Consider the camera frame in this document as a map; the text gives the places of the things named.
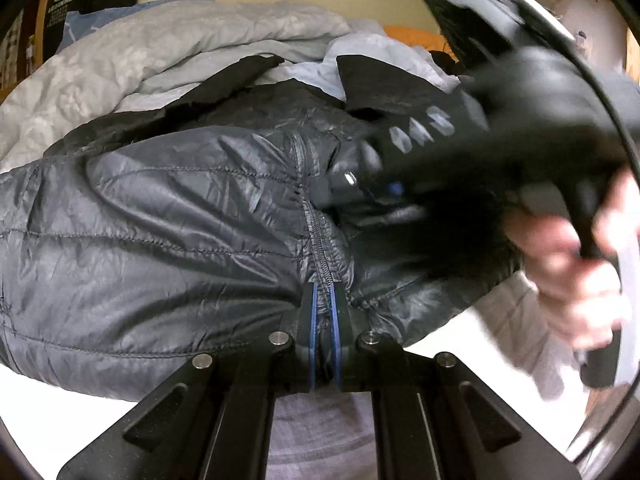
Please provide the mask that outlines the person's right hand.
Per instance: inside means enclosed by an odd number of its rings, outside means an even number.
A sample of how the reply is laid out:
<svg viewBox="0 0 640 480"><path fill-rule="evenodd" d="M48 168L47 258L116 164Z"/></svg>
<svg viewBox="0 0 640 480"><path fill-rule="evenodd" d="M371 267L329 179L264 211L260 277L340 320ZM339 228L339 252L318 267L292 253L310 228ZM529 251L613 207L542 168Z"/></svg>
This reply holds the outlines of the person's right hand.
<svg viewBox="0 0 640 480"><path fill-rule="evenodd" d="M630 310L612 263L578 255L569 221L521 209L504 219L506 237L524 257L526 278L555 336L574 350L596 350L613 341ZM616 174L593 223L600 251L615 256L639 240L639 188L628 168Z"/></svg>

